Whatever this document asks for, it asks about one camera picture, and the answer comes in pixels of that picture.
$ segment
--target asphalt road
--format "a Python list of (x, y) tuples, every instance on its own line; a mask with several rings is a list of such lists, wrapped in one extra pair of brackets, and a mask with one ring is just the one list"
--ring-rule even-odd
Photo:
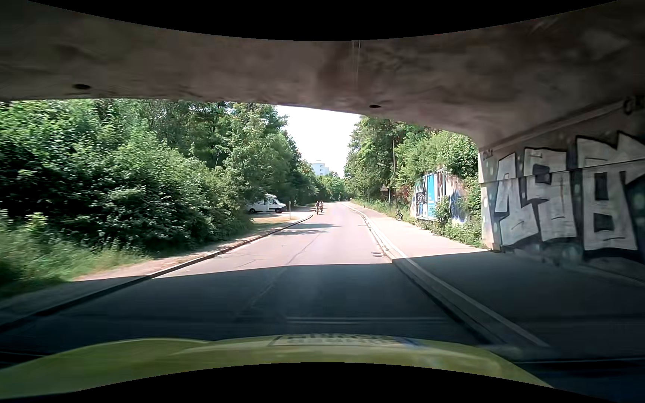
[(384, 257), (341, 204), (227, 254), (0, 334), (54, 353), (143, 337), (354, 333), (479, 344)]

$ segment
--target white building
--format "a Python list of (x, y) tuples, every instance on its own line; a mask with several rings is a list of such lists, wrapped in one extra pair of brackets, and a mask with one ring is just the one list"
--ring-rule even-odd
[(325, 176), (330, 173), (330, 168), (327, 168), (324, 163), (318, 160), (314, 163), (311, 163), (310, 166), (312, 167), (312, 171), (315, 172), (315, 175), (317, 176)]

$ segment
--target underpass ceiling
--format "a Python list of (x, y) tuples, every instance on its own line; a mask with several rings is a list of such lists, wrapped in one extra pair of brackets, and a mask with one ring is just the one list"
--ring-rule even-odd
[(483, 149), (644, 88), (645, 0), (363, 41), (220, 37), (0, 1), (0, 100), (307, 106), (456, 131)]

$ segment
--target camper van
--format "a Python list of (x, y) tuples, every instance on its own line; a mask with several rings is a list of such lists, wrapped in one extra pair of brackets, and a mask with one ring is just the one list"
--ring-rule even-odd
[(263, 200), (248, 204), (245, 209), (251, 214), (256, 212), (282, 213), (285, 211), (285, 204), (282, 204), (274, 194), (266, 194)]

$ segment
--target yellow car hood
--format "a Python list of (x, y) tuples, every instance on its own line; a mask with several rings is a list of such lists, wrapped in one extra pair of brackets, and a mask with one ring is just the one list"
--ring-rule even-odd
[(494, 353), (463, 344), (380, 335), (300, 334), (95, 344), (0, 369), (0, 399), (67, 393), (199, 369), (293, 362), (420, 366), (550, 387)]

